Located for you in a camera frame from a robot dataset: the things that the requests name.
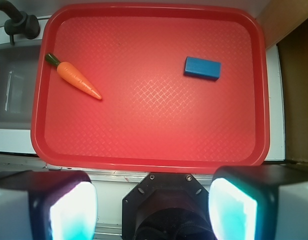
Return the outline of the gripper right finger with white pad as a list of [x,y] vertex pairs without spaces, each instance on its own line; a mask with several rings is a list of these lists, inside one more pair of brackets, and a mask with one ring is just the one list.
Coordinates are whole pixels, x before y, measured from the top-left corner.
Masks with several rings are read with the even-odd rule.
[[208,211],[218,240],[308,240],[308,165],[222,166]]

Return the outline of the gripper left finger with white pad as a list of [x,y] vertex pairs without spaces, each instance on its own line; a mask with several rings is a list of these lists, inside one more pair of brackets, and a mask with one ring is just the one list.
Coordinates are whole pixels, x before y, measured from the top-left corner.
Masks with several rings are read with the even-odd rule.
[[0,240],[92,240],[97,213],[82,170],[0,172]]

